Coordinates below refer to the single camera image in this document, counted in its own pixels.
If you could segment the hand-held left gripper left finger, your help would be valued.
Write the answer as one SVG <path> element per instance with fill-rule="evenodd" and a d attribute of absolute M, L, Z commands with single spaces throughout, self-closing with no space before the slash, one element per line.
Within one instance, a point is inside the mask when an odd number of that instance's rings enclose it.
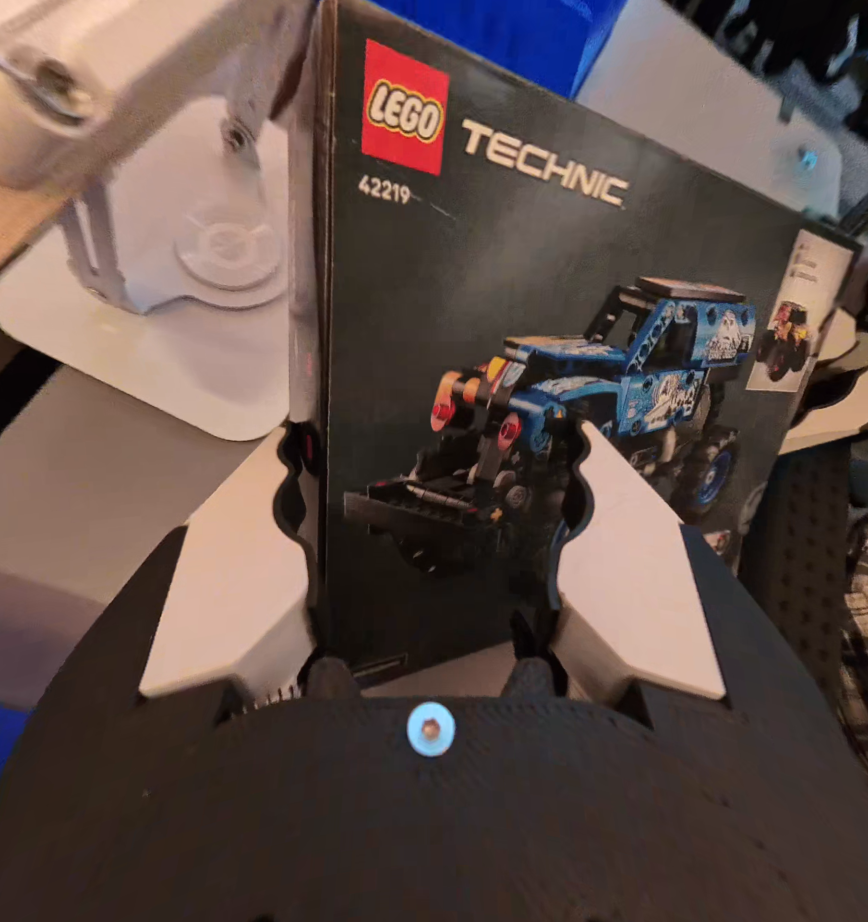
<path fill-rule="evenodd" d="M 248 699 L 301 696 L 316 649 L 310 553 L 281 500 L 299 495 L 285 455 L 290 425 L 270 432 L 191 514 L 140 695 L 228 681 Z"/>

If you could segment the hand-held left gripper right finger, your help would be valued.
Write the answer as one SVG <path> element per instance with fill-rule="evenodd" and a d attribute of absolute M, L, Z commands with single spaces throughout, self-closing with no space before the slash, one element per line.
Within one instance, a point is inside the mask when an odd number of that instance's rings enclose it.
<path fill-rule="evenodd" d="M 509 697 L 558 698 L 549 656 L 594 704 L 617 704 L 646 683 L 727 703 L 683 522 L 592 423 L 569 485 L 585 508 L 555 569 L 555 620 L 542 648 L 521 657 Z"/>

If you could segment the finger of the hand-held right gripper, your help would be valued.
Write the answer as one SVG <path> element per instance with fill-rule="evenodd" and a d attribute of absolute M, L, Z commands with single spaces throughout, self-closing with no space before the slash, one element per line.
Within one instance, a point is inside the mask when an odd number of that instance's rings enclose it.
<path fill-rule="evenodd" d="M 868 434 L 868 371 L 811 381 L 785 435 L 780 455 Z"/>
<path fill-rule="evenodd" d="M 820 327 L 819 342 L 810 357 L 810 363 L 836 362 L 856 347 L 857 339 L 855 317 L 846 310 L 835 310 Z"/>

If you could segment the dark toy truck box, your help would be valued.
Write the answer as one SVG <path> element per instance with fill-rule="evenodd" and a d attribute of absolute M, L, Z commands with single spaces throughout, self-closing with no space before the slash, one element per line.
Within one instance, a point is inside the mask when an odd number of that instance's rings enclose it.
<path fill-rule="evenodd" d="M 369 2 L 308 63 L 326 649 L 548 633 L 585 422 L 737 551 L 860 245 Z"/>

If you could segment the grey desk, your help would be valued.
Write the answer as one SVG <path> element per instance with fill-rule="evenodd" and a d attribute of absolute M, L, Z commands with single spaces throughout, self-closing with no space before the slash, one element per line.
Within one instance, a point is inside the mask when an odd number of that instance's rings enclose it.
<path fill-rule="evenodd" d="M 627 2 L 576 99 L 787 205 L 839 209 L 836 129 L 805 72 L 744 72 L 663 2 Z M 0 431 L 0 704 L 25 710 L 143 559 L 261 444 L 228 442 L 79 372 Z"/>

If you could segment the white sign stand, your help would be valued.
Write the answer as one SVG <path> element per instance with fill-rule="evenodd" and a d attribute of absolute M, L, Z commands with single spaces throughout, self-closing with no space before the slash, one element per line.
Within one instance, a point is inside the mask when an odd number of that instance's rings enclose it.
<path fill-rule="evenodd" d="M 64 188 L 0 266 L 12 339 L 219 439 L 289 415 L 289 132 L 315 2 L 0 2 L 0 184 Z"/>

